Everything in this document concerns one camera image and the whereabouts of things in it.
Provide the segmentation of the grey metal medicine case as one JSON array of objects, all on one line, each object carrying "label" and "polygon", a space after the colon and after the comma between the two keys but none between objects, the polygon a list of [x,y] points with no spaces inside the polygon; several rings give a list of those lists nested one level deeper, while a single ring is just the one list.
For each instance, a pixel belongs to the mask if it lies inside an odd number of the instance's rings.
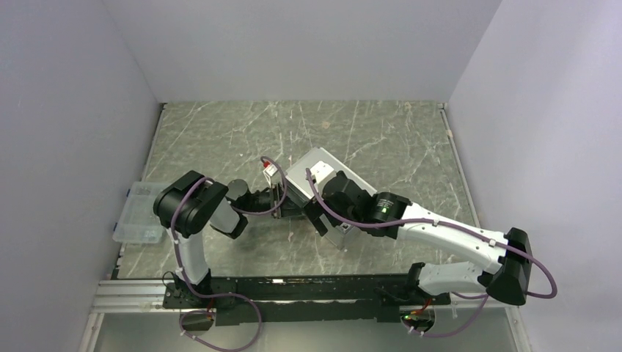
[{"label": "grey metal medicine case", "polygon": [[316,202],[307,180],[307,169],[312,173],[313,186],[326,205],[351,221],[363,221],[363,209],[376,189],[322,147],[312,148],[286,169],[288,198],[304,211],[321,237],[342,250],[361,230],[335,219]]}]

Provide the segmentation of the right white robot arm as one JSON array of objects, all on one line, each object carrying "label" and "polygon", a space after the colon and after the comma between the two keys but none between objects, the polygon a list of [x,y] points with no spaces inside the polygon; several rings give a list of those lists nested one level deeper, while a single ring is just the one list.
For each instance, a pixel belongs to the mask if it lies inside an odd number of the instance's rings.
[{"label": "right white robot arm", "polygon": [[373,237],[419,241],[457,254],[461,263],[413,263],[404,294],[413,304],[445,293],[482,293],[522,306],[532,295],[534,263],[528,234],[485,230],[440,216],[390,192],[370,194],[346,173],[306,169],[315,209],[332,224],[347,224]]}]

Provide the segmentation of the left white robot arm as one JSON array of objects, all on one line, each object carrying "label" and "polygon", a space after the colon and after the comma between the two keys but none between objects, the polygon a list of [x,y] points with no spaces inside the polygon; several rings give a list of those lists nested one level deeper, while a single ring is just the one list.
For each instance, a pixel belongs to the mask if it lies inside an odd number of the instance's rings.
[{"label": "left white robot arm", "polygon": [[155,198],[153,213],[171,238],[177,263],[175,276],[185,283],[182,299],[200,308],[213,293],[203,248],[205,227],[236,239],[248,225],[248,216],[300,217],[303,210],[288,198],[288,190],[281,183],[251,192],[242,179],[225,185],[191,170]]}]

